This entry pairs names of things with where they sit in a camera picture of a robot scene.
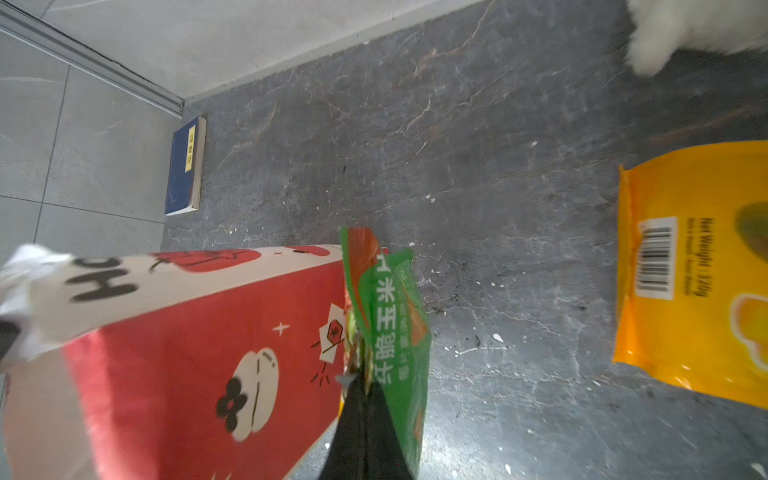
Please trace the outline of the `green snack bag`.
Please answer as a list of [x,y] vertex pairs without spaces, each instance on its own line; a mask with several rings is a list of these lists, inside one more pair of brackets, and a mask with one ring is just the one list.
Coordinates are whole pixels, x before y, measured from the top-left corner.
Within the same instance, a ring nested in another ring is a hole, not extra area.
[[369,228],[341,230],[346,294],[350,301],[346,367],[360,371],[368,394],[380,392],[392,432],[393,454],[377,449],[385,472],[397,464],[419,474],[428,399],[431,333],[413,271],[413,251],[394,253]]

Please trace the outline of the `red white paper gift bag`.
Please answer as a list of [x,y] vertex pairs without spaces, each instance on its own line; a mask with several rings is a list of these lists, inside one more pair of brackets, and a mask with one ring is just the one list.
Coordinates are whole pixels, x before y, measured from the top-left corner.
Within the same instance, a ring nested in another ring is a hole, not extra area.
[[336,433],[355,376],[346,300],[337,245],[21,246],[1,269],[2,466],[13,479],[285,479]]

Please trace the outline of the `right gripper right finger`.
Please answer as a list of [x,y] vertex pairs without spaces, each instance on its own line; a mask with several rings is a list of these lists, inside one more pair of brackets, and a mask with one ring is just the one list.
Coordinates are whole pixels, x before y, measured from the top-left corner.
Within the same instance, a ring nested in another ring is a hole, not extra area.
[[381,385],[371,384],[367,403],[367,478],[412,480]]

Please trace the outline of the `yellow snack bag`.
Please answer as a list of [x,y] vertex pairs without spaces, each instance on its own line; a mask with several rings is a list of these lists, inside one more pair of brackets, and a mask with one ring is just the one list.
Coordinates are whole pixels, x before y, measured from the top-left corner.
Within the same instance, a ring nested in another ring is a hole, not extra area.
[[622,170],[613,359],[767,404],[767,145],[673,151]]

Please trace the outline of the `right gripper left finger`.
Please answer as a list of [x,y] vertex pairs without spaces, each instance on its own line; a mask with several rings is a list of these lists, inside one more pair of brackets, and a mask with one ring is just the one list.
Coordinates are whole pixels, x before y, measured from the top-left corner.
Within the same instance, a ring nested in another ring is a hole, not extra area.
[[350,380],[320,480],[367,478],[368,396],[362,372],[350,377]]

